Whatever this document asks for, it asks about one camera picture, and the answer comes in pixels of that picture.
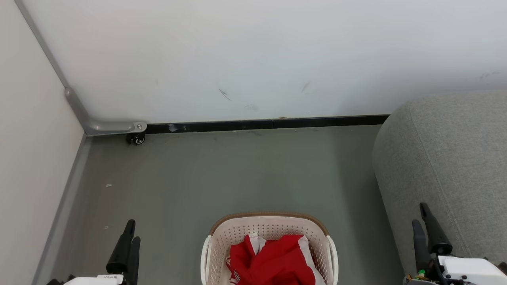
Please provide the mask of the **grey wall skirting strip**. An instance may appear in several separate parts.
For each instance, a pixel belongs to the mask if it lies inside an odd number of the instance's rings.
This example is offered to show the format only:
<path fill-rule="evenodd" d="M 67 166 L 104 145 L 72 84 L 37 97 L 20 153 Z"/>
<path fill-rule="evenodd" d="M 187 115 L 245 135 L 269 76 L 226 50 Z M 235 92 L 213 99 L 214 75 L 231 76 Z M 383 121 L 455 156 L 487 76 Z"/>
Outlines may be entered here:
<path fill-rule="evenodd" d="M 59 252 L 65 241 L 65 233 L 71 220 L 71 212 L 78 194 L 78 187 L 83 176 L 86 161 L 91 148 L 91 139 L 84 134 L 71 167 L 65 190 L 56 211 L 47 241 L 36 273 L 30 285 L 46 285 L 55 270 Z"/>

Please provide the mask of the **grey metal frame bar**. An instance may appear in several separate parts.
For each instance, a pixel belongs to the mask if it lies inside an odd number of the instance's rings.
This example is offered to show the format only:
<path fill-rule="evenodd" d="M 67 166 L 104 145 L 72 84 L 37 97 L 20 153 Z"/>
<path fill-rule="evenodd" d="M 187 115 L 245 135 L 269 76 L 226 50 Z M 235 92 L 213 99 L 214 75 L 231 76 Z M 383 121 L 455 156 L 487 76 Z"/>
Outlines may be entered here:
<path fill-rule="evenodd" d="M 65 99 L 67 100 L 69 106 L 74 112 L 74 115 L 81 124 L 81 127 L 83 128 L 86 136 L 98 137 L 104 135 L 124 135 L 142 133 L 146 131 L 147 123 L 145 122 L 105 122 L 93 118 L 89 112 L 87 112 L 74 89 L 70 87 L 65 74 L 62 72 L 60 66 L 58 65 L 55 57 L 49 49 L 38 27 L 36 26 L 36 23 L 30 15 L 27 7 L 24 5 L 23 0 L 14 0 L 14 2 L 24 17 L 25 21 L 27 22 L 28 26 L 30 27 L 31 32 L 38 41 L 46 58 L 49 60 L 49 63 L 53 67 L 54 72 L 56 72 L 56 75 L 61 81 L 63 87 L 65 87 Z"/>

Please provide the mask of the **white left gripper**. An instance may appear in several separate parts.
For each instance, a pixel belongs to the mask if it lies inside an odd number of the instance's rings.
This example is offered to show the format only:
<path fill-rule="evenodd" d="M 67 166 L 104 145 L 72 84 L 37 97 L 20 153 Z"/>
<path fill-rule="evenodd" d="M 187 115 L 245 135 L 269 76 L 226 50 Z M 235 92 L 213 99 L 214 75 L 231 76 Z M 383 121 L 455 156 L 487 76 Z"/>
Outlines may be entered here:
<path fill-rule="evenodd" d="M 75 277 L 63 285 L 122 285 L 126 273 L 126 285 L 137 285 L 141 238 L 134 237 L 135 220 L 129 220 L 120 235 L 106 264 L 109 274 L 96 277 Z"/>

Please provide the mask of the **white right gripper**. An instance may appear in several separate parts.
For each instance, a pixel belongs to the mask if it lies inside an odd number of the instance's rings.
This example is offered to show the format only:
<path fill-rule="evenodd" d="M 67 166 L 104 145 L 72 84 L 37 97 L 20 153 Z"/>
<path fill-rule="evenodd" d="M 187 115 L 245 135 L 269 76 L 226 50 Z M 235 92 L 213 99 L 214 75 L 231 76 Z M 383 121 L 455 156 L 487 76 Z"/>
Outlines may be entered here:
<path fill-rule="evenodd" d="M 418 220 L 412 220 L 414 254 L 416 270 L 429 270 L 431 254 L 450 255 L 453 246 L 431 212 L 427 203 L 420 203 L 420 213 L 426 227 L 426 234 Z M 507 285 L 507 274 L 496 265 L 484 258 L 459 258 L 454 256 L 438 256 L 444 268 L 442 273 L 447 279 L 463 280 L 473 285 Z"/>

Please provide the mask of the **black baseboard strip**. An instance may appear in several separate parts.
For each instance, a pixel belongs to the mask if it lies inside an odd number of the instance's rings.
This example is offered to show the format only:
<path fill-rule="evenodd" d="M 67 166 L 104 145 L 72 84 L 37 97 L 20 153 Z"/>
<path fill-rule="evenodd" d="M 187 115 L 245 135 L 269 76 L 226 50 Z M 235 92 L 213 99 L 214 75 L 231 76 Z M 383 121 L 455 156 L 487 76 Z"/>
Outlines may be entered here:
<path fill-rule="evenodd" d="M 355 125 L 381 125 L 389 115 L 368 116 L 339 116 L 318 118 L 286 118 L 270 120 L 240 120 L 219 122 L 192 122 L 192 123 L 166 123 L 149 124 L 145 133 L 147 135 L 162 135 L 168 133 L 189 132 L 219 132 L 241 131 L 259 129 L 286 129 L 309 127 L 333 127 Z"/>

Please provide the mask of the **white perforated plastic laundry basket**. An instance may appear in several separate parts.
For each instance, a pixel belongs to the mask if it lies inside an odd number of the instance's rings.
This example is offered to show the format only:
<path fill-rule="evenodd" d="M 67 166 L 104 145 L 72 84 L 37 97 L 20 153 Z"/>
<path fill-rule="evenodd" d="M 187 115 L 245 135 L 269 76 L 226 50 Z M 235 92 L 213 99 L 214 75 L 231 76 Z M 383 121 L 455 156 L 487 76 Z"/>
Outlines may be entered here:
<path fill-rule="evenodd" d="M 337 285 L 339 266 L 337 250 L 322 222 L 304 213 L 253 212 L 235 213 L 218 220 L 204 241 L 200 258 L 202 285 L 227 285 L 230 273 L 226 257 L 230 247 L 241 243 L 246 235 L 256 234 L 265 240 L 284 235 L 305 235 L 316 270 L 326 285 Z"/>

